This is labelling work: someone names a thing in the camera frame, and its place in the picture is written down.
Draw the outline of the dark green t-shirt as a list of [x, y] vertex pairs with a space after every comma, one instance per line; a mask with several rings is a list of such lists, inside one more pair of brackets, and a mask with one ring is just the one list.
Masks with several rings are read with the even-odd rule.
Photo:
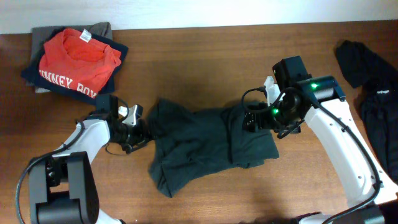
[[190, 111], [161, 99], [146, 119], [155, 141], [149, 174], [159, 192], [174, 197], [190, 181], [240, 167], [261, 166], [279, 152], [268, 130], [243, 128], [244, 108]]

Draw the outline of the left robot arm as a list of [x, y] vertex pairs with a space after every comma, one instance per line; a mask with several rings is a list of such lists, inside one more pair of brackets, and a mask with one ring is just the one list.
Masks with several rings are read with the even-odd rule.
[[128, 106], [114, 95], [99, 95], [95, 109], [76, 121], [76, 129], [56, 150], [33, 158], [23, 171], [29, 178], [31, 223], [122, 223], [100, 208], [91, 163], [109, 143], [125, 155], [151, 135], [143, 107]]

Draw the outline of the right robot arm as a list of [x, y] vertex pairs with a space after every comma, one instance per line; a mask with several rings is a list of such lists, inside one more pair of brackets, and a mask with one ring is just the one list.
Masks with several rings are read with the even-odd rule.
[[266, 102], [243, 103], [243, 128], [270, 129], [282, 139], [300, 132], [302, 123], [315, 133], [338, 174], [348, 209], [335, 215], [304, 214], [288, 223], [397, 223], [397, 184], [386, 174], [359, 132], [346, 95], [331, 76], [314, 78], [300, 56], [283, 58], [256, 91]]

